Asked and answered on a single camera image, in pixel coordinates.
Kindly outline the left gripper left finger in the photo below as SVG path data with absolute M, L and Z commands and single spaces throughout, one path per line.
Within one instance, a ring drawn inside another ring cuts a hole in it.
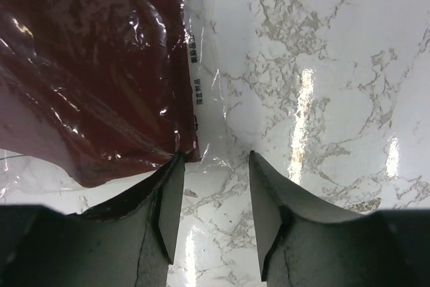
M 185 159 L 82 214 L 1 207 L 2 286 L 164 286 L 175 257 Z

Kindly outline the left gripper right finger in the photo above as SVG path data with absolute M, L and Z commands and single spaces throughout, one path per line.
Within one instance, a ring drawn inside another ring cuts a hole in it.
M 261 279 L 268 286 L 428 286 L 429 211 L 362 215 L 249 156 Z

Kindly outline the clear bag with maroon clothes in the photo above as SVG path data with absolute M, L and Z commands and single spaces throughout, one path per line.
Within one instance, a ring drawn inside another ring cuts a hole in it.
M 214 0 L 1 0 L 1 193 L 227 167 Z

